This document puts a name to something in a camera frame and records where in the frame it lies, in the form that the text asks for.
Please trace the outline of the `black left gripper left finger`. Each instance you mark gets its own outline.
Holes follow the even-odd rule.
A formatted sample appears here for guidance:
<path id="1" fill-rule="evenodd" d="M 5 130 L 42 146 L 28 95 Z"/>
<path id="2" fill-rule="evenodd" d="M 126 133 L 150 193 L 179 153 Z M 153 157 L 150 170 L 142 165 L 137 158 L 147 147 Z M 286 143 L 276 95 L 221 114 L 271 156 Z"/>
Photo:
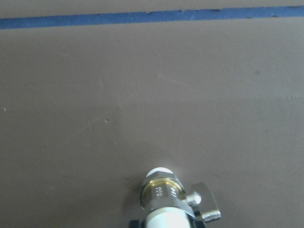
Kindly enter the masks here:
<path id="1" fill-rule="evenodd" d="M 130 220 L 128 228 L 144 228 L 144 222 L 142 220 Z"/>

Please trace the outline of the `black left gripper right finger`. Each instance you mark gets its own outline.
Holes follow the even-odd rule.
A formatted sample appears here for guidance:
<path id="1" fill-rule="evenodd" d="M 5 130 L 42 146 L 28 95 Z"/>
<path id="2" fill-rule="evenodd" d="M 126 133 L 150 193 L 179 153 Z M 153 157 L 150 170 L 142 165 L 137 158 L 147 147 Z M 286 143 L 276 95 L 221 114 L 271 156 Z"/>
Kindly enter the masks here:
<path id="1" fill-rule="evenodd" d="M 196 216 L 192 221 L 192 227 L 193 228 L 206 228 L 207 226 L 206 226 L 205 221 L 200 216 Z"/>

